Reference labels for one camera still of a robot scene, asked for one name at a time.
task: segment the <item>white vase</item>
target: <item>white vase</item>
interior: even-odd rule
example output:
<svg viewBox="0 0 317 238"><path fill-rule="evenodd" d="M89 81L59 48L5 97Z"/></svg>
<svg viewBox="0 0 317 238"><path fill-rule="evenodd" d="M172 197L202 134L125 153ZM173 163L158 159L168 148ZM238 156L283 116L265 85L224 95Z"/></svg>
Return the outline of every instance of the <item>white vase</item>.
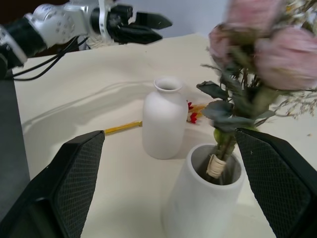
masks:
<svg viewBox="0 0 317 238"><path fill-rule="evenodd" d="M180 150L188 105L179 93L182 82L174 77L154 81L157 91L144 100L142 139L144 150L157 159L169 159Z"/></svg>
<svg viewBox="0 0 317 238"><path fill-rule="evenodd" d="M224 171L225 184L204 180L208 155L214 145L201 144L187 156L167 206L163 223L168 238L221 238L246 176L241 160L231 156Z"/></svg>

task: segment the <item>vase neck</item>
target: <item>vase neck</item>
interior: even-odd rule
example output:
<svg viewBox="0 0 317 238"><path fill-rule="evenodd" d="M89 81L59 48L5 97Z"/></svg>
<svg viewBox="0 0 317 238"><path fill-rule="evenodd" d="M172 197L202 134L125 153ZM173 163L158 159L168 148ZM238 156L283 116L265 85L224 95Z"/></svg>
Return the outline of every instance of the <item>vase neck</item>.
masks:
<svg viewBox="0 0 317 238"><path fill-rule="evenodd" d="M154 86L159 93L170 94L178 92L183 87L183 83L175 77L162 77L154 81Z"/></svg>

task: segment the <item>robotic hand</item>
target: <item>robotic hand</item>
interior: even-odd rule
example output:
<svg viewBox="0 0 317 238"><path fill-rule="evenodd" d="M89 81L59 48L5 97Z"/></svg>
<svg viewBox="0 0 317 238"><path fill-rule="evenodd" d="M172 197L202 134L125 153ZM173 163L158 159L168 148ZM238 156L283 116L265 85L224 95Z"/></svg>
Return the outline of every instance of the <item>robotic hand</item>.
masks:
<svg viewBox="0 0 317 238"><path fill-rule="evenodd" d="M172 25L162 15L145 12L137 12L132 22L133 7L106 1L99 0L99 5L75 1L60 6L44 4L33 14L0 25L0 79L36 53L76 36L102 35L105 41L120 44L148 44L162 39L152 29Z"/></svg>

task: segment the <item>white table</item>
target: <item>white table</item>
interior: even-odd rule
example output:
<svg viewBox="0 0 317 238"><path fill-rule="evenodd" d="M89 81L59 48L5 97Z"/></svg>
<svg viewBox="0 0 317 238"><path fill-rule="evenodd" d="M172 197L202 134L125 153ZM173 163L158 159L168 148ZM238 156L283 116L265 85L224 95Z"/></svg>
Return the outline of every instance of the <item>white table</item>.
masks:
<svg viewBox="0 0 317 238"><path fill-rule="evenodd" d="M152 81L158 76L183 79L183 93L189 101L209 102L211 98L195 88L203 81L217 81L211 69L200 67L201 63L210 63L207 45L207 39L190 35L149 46L113 46L70 53L40 79L17 82L31 178L73 137L141 120L143 98L153 91ZM45 59L31 59L25 68ZM186 154L199 143L215 143L207 120L200 125L187 124L180 153L175 159L160 161L143 151L141 130L106 137L82 238L163 238L161 207ZM317 169L316 119L272 119L262 126L262 131L288 140ZM225 236L232 237L275 237L248 181Z"/></svg>

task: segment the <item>red flower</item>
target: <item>red flower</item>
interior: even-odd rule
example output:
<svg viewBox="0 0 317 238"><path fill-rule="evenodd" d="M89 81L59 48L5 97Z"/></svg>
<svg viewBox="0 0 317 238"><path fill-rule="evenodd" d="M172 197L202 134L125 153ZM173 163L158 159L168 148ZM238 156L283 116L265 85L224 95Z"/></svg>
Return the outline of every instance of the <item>red flower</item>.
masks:
<svg viewBox="0 0 317 238"><path fill-rule="evenodd" d="M192 110L194 107L191 106L192 103L188 103L188 110Z"/></svg>
<svg viewBox="0 0 317 238"><path fill-rule="evenodd" d="M196 124L196 121L197 121L197 116L198 114L197 113L192 113L191 115L190 115L190 122L192 123L192 124Z"/></svg>

